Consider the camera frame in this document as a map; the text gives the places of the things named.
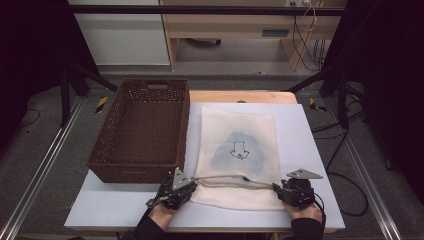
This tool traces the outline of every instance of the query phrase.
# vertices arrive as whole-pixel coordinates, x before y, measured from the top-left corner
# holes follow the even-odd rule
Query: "black curtain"
[[[358,22],[345,18],[327,55],[332,64],[337,48]],[[364,110],[392,168],[404,173],[424,202],[424,24],[422,1],[382,0],[361,31],[363,40],[343,66],[349,81],[364,85]]]
[[[99,74],[74,14],[49,10],[50,3],[68,4],[0,1],[0,147],[18,127],[29,98],[58,86],[65,67],[78,64]],[[86,87],[82,75],[71,84]]]

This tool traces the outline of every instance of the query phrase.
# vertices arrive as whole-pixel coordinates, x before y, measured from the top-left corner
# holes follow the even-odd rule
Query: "human hand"
[[[163,230],[165,230],[178,210],[168,209],[162,203],[154,206],[149,217]]]
[[[287,209],[287,211],[290,213],[293,219],[312,218],[322,223],[322,212],[314,204],[311,204],[302,210],[295,208],[292,205],[287,204],[285,202],[283,202],[283,205]]]

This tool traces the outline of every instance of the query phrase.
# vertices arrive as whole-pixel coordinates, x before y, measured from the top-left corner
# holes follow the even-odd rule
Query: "robotic hand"
[[[146,205],[149,209],[159,203],[168,209],[178,210],[184,203],[191,198],[191,194],[196,190],[197,184],[191,181],[179,169],[175,169],[175,173],[171,172],[162,182],[156,197],[147,201]]]
[[[322,178],[322,176],[304,169],[289,173],[287,176],[291,178],[289,180],[281,180],[282,187],[275,183],[272,184],[278,199],[299,209],[304,209],[313,204],[315,202],[315,194],[309,179]]]

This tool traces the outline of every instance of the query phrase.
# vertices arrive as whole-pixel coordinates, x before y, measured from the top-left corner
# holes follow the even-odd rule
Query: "table surface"
[[[325,202],[326,232],[345,227],[303,108],[296,104],[292,93],[190,91],[190,98],[184,166],[188,177],[194,176],[196,172],[202,107],[274,115],[281,176],[284,178],[288,172],[299,168],[324,176],[324,179],[311,180],[311,184]],[[248,103],[235,103],[240,100]],[[158,186],[159,184],[104,184],[89,171],[65,226],[74,230],[131,229],[137,225],[147,209],[144,203],[155,196]],[[285,211],[237,211],[188,202],[175,216],[167,231],[279,232],[290,229],[290,221],[291,218]]]

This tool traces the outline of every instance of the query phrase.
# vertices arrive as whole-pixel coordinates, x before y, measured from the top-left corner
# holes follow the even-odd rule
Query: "sleeve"
[[[291,222],[293,239],[296,240],[321,240],[323,237],[322,225],[312,218],[297,218]]]
[[[121,240],[158,240],[165,232],[151,218],[140,220],[134,231],[127,232]]]

